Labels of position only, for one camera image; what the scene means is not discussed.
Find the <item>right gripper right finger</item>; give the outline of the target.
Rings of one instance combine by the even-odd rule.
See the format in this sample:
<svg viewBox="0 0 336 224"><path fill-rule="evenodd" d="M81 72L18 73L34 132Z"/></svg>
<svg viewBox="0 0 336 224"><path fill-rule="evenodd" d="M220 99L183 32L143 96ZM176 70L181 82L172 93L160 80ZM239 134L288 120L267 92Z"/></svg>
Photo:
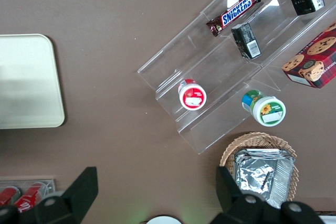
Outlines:
<svg viewBox="0 0 336 224"><path fill-rule="evenodd" d="M266 203L254 193L243 193L225 166L216 169L216 194L224 213L261 212Z"/></svg>

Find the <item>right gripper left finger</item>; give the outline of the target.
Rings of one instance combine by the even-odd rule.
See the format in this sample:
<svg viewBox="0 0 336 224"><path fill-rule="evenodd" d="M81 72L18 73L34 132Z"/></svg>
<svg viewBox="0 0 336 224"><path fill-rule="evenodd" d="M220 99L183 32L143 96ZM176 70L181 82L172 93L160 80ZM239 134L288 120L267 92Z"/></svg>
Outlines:
<svg viewBox="0 0 336 224"><path fill-rule="evenodd" d="M33 213L36 222L81 222L98 195L96 167L87 167L61 196L45 198Z"/></svg>

